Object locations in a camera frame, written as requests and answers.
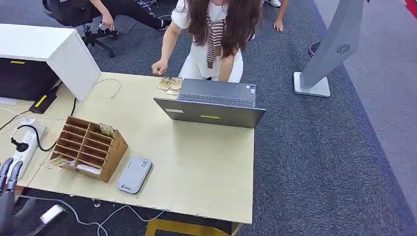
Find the gray laptop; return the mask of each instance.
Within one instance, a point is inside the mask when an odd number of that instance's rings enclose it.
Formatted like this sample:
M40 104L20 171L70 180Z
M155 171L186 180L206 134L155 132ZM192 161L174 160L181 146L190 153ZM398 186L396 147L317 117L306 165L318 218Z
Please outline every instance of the gray laptop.
M248 93L241 90L247 89L246 86L249 86ZM255 92L251 92L254 87L247 84L184 79L178 100L153 99L173 120L255 128L266 110L254 108Z

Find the laptop keyboard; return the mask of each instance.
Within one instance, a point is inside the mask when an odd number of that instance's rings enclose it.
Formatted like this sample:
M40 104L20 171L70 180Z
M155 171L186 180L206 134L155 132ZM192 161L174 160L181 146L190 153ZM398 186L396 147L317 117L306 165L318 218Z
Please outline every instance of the laptop keyboard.
M190 102L205 102L223 105L232 105L240 107L252 107L253 101L251 99L239 99L229 97L214 97L205 95L182 94L180 100Z

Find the black pants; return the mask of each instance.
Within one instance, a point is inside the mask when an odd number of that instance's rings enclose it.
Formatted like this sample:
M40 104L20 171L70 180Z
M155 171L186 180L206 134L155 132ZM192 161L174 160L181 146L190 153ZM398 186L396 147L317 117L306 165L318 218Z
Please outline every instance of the black pants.
M161 20L149 15L135 0L101 0L103 5L109 10L113 19L117 15L129 16L136 21L154 29L161 28ZM101 16L101 13L91 4L91 16L93 18Z

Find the woman's hand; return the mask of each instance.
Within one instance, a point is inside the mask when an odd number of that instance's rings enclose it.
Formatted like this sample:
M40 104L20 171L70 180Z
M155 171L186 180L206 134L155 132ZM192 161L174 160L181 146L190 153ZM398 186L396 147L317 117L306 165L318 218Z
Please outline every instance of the woman's hand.
M167 71L168 61L161 59L152 65L152 73L154 75L163 75Z
M273 27L274 27L274 29L276 29L279 32L284 31L284 26L282 25L282 20L276 20Z
M113 17L112 17L112 15L110 15L110 13L103 15L103 20L101 20L101 23L105 27L107 27L108 29L110 29L110 31L114 31L115 30L115 22L113 21Z

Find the gray device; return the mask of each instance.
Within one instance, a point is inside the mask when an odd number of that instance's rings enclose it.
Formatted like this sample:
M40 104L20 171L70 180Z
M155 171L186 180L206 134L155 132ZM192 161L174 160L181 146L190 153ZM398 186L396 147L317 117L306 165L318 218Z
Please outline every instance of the gray device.
M131 194L139 192L151 167L152 162L147 159L130 157L119 177L118 189Z
M173 120L255 128L265 109L153 98Z
M178 100L255 107L254 84L184 79Z

